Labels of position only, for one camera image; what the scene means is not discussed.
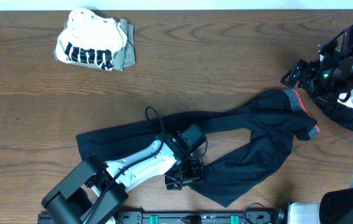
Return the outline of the black pants with red waistband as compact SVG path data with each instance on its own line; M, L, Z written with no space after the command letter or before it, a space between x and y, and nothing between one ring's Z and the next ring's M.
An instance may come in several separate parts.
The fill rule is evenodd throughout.
M225 112L187 111L162 117L166 133L196 124L205 134L248 129L250 142L205 167L205 182L192 184L197 193L229 206L274 174L292 153L293 140L308 141L320 132L298 92L292 89L260 93L244 105ZM140 121L76 137L82 159L121 159L148 147L160 132L160 121Z

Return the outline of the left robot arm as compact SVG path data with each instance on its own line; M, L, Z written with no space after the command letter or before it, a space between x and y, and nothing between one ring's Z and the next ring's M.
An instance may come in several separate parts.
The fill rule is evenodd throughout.
M102 162L89 157L41 204L54 223L108 223L128 192L154 176L165 176L167 190L204 182L204 163L194 151L207 144L205 134L193 124L182 133L161 133L146 149L122 159Z

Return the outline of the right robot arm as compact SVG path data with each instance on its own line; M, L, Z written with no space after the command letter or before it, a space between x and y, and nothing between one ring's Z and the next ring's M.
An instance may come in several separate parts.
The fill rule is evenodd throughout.
M335 123L353 129L353 25L318 47L319 60L299 60L280 82L306 91ZM289 202L277 223L353 223L353 173L347 189L326 193L320 202Z

